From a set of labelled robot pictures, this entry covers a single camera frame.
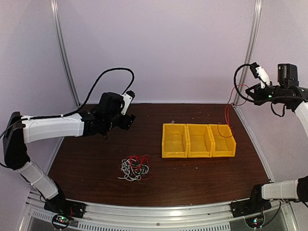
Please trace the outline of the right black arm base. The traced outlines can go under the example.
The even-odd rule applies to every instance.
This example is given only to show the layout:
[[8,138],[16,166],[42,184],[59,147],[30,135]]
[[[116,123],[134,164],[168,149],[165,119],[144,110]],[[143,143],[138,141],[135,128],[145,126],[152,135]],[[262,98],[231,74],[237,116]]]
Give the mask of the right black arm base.
[[265,210],[271,209],[270,200],[261,199],[260,201],[248,198],[245,200],[233,200],[230,203],[231,212],[234,218],[246,217],[248,215],[262,213]]

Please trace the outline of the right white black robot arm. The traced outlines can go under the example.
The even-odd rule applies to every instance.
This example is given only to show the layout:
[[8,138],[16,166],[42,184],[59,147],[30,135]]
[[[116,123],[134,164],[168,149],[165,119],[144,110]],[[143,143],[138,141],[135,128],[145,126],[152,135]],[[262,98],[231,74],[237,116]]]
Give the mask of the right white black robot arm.
[[[260,83],[245,90],[254,105],[270,103],[272,112],[282,117],[285,110],[295,113],[305,132],[308,131],[308,89],[299,86],[297,66],[278,64],[278,85],[273,85],[265,69],[257,64],[248,65],[254,78]],[[257,193],[247,201],[247,209],[257,212],[265,200],[292,200],[308,202],[308,178],[264,184],[257,187]]]

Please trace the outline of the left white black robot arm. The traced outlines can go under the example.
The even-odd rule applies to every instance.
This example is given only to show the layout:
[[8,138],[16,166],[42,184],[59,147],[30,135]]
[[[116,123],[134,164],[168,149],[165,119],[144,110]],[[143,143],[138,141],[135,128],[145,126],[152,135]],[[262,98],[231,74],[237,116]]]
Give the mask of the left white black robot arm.
[[103,93],[97,105],[90,110],[74,112],[71,115],[21,116],[11,114],[3,138],[5,168],[17,171],[35,187],[51,207],[59,214],[69,210],[61,188],[49,178],[27,154],[28,143],[60,137],[87,137],[101,134],[107,137],[114,127],[128,130],[135,115],[127,110],[135,98],[131,90],[123,94]]

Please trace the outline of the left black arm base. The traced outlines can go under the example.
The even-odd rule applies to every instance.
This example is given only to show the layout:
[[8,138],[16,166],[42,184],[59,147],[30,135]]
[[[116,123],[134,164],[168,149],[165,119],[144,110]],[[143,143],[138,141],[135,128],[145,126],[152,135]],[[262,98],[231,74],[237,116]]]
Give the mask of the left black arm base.
[[50,202],[45,202],[44,209],[56,214],[64,215],[68,218],[83,218],[86,205],[81,202],[66,200],[64,206],[52,205]]

